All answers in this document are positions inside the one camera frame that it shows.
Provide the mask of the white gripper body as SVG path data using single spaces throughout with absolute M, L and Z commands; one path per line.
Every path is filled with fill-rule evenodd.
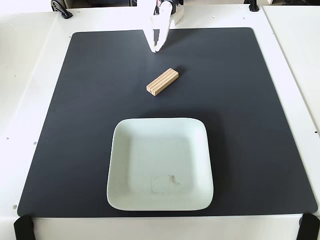
M 157 6 L 157 0 L 137 0 L 138 13 L 141 18 L 152 18 Z

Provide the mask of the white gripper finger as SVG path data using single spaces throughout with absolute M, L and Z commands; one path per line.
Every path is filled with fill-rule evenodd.
M 153 29 L 152 18 L 149 16 L 142 18 L 141 25 L 142 25 L 142 30 L 143 30 L 144 36 L 146 38 L 146 41 L 148 43 L 148 46 L 149 46 L 150 50 L 153 53 L 155 53 L 156 48 L 155 48 L 155 38 L 154 38 L 154 29 Z
M 159 52 L 167 40 L 170 29 L 170 18 L 173 9 L 173 4 L 169 0 L 165 0 L 159 7 L 159 35 L 155 46 L 155 51 Z

